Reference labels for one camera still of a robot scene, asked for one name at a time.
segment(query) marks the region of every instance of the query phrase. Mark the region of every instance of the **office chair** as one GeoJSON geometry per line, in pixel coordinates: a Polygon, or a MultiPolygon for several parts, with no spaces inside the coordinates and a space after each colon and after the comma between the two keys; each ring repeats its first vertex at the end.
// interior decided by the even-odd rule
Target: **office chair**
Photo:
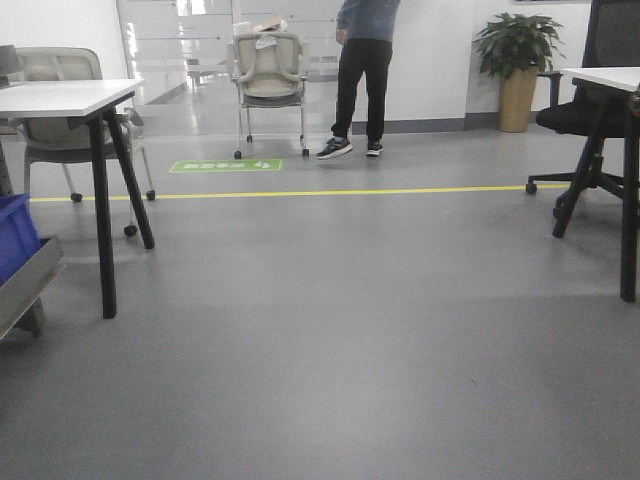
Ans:
{"type": "Polygon", "coordinates": [[[287,32],[245,33],[233,39],[233,58],[227,60],[238,88],[238,138],[234,158],[242,158],[242,110],[247,112],[247,142],[253,141],[251,108],[300,107],[302,155],[309,156],[306,139],[305,83],[309,49],[287,32]]]}
{"type": "MultiPolygon", "coordinates": [[[[22,79],[24,81],[98,80],[102,78],[98,57],[89,49],[29,47],[17,48],[16,51],[22,65],[22,79]]],[[[138,152],[142,154],[149,181],[146,197],[148,200],[154,200],[155,189],[144,146],[140,142],[134,141],[142,134],[144,123],[133,108],[125,108],[124,114],[118,115],[118,118],[123,127],[123,137],[131,160],[138,152]]],[[[30,192],[31,165],[33,163],[59,163],[69,186],[71,200],[74,203],[80,202],[82,194],[78,193],[73,185],[68,164],[91,162],[89,128],[81,126],[71,130],[64,118],[26,119],[20,121],[17,126],[26,142],[24,152],[25,193],[30,192]]],[[[106,125],[104,135],[106,158],[117,158],[106,125]]],[[[137,232],[131,209],[130,222],[124,230],[127,236],[133,236],[137,232]]]]}
{"type": "MultiPolygon", "coordinates": [[[[582,67],[640,66],[640,0],[593,0],[587,30],[582,67]]],[[[610,100],[603,106],[604,96],[578,86],[573,100],[558,104],[560,73],[546,73],[551,79],[551,106],[538,112],[536,123],[561,134],[588,137],[601,108],[606,108],[606,123],[596,141],[590,142],[582,153],[579,165],[588,169],[580,190],[601,187],[622,198],[622,177],[602,171],[604,143],[607,138],[624,138],[627,106],[622,100],[610,100]]],[[[537,191],[535,181],[571,182],[578,171],[531,175],[525,190],[537,191]]],[[[553,214],[558,218],[568,192],[556,200],[553,214]]]]}

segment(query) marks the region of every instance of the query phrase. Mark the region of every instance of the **plant pot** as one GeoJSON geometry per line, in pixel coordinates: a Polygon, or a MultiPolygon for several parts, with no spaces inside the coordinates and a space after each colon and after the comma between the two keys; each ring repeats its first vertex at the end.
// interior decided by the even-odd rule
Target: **plant pot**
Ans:
{"type": "Polygon", "coordinates": [[[500,81],[500,114],[498,130],[522,133],[527,131],[531,102],[536,89],[538,67],[516,68],[507,79],[500,81]]]}

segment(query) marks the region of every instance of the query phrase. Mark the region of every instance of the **person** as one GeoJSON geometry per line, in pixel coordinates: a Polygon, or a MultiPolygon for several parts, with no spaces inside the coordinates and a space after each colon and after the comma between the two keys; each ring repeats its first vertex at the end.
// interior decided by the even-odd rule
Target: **person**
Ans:
{"type": "Polygon", "coordinates": [[[369,97],[367,156],[382,152],[385,95],[392,56],[393,31],[400,0],[345,0],[337,17],[336,40],[343,46],[338,70],[338,101],[333,137],[317,154],[334,158],[353,150],[348,131],[364,73],[369,97]]]}

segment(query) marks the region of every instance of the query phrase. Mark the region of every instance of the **black sneaker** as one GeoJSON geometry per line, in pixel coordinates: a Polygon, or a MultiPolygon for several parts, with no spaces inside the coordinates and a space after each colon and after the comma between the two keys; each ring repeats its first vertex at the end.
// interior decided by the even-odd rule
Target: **black sneaker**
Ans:
{"type": "Polygon", "coordinates": [[[377,157],[384,150],[380,142],[369,142],[367,144],[367,157],[377,157]]]}
{"type": "Polygon", "coordinates": [[[327,158],[339,157],[340,155],[349,153],[351,150],[353,150],[353,146],[348,139],[343,138],[342,141],[337,141],[335,138],[331,138],[324,149],[316,154],[316,157],[325,160],[327,158]]]}

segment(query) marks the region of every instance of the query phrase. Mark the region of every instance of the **potted plant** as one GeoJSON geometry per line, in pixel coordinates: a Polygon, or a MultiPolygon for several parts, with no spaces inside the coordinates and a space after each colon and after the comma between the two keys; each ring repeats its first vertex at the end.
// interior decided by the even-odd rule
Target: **potted plant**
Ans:
{"type": "Polygon", "coordinates": [[[488,22],[474,41],[482,63],[480,73],[500,78],[498,128],[504,132],[527,129],[538,72],[553,69],[553,52],[560,42],[551,17],[501,13],[488,22]]]}

